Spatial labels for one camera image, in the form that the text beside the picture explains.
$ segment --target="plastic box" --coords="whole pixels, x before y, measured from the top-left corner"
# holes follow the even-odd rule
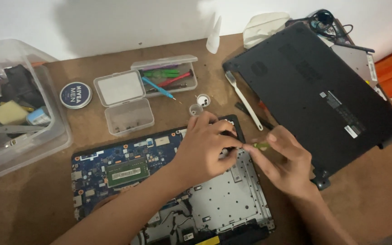
[[[154,125],[149,101],[138,71],[124,71],[93,80],[105,110],[108,131],[122,136]]]
[[[177,89],[165,88],[169,93],[176,93],[176,92],[194,90],[197,87],[196,74],[192,64],[192,62],[196,62],[196,61],[197,61],[197,57],[186,54],[186,55],[179,55],[179,56],[167,57],[167,58],[156,59],[156,60],[134,62],[131,65],[131,70],[155,70],[169,65],[177,65],[177,67],[173,67],[170,69],[177,69],[179,70],[180,74],[184,74],[188,72],[190,69],[193,70],[194,75],[192,77],[191,76],[185,77],[172,83],[172,85],[180,85],[186,83],[187,87],[177,88]],[[154,78],[154,77],[149,77],[149,79],[155,84],[159,84],[167,80],[167,78]],[[150,85],[145,85],[145,90],[147,91],[146,98],[163,95],[160,92],[150,93],[149,90],[152,88],[153,87]]]
[[[0,67],[22,64],[33,75],[51,116],[51,123],[24,141],[0,151],[0,176],[61,151],[72,144],[72,135],[62,105],[57,103],[51,77],[44,66],[31,63],[57,61],[42,51],[14,39],[0,41]]]

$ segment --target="blue circuit board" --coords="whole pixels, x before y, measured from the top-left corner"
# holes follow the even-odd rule
[[[96,149],[96,152],[72,157],[72,189],[75,218],[82,220],[103,199],[120,193],[125,188],[135,186],[147,177],[108,187],[107,167],[144,157],[152,175],[175,157],[175,153],[186,129],[166,131],[142,140],[133,140],[125,144],[114,144]],[[162,209],[178,205],[178,201],[191,195],[185,191],[168,202]]]

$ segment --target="red screwdriver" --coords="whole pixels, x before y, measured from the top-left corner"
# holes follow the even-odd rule
[[[172,79],[166,80],[164,82],[161,82],[161,83],[157,84],[157,86],[164,87],[164,86],[167,86],[167,85],[173,83],[174,81],[177,81],[177,80],[180,80],[182,78],[189,77],[189,76],[194,76],[192,69],[190,69],[188,72],[186,72],[186,73],[184,73],[184,74],[182,74],[182,75],[180,75],[180,76],[178,76],[176,78],[172,78]]]

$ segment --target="wooden desk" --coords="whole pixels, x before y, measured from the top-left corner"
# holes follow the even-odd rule
[[[238,116],[247,140],[265,135],[267,130],[259,132],[250,117],[234,107],[239,99],[221,69],[222,62],[232,53],[242,52],[242,36],[221,37],[217,54],[209,53],[205,43],[206,40],[198,40],[47,64],[59,91],[77,78],[93,88],[93,79],[129,70],[134,61],[192,54],[199,59],[194,63],[199,85],[194,91],[175,94],[182,104],[166,97],[150,98],[155,125],[127,137],[116,138],[108,133],[105,108],[95,91],[88,106],[68,109],[73,145],[0,178],[0,244],[49,244],[75,225],[70,178],[72,153],[186,125],[188,107],[201,93],[212,96],[207,110],[218,116]],[[238,86],[256,113],[263,116],[249,87],[243,81],[238,81]],[[271,157],[280,158],[275,153]],[[392,233],[392,145],[385,150],[372,149],[331,181],[332,186],[323,191],[324,199],[358,241],[374,241]],[[264,175],[260,183],[277,226],[264,244],[308,243],[302,221],[288,199]]]

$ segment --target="person's left hand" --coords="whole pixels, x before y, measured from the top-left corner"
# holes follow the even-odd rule
[[[223,131],[237,136],[234,125],[226,120],[219,121],[209,112],[204,111],[199,117],[190,118],[186,136],[175,158],[166,165],[186,188],[221,175],[236,163],[238,149],[219,159],[223,148],[243,146],[242,142],[231,136],[220,135]]]

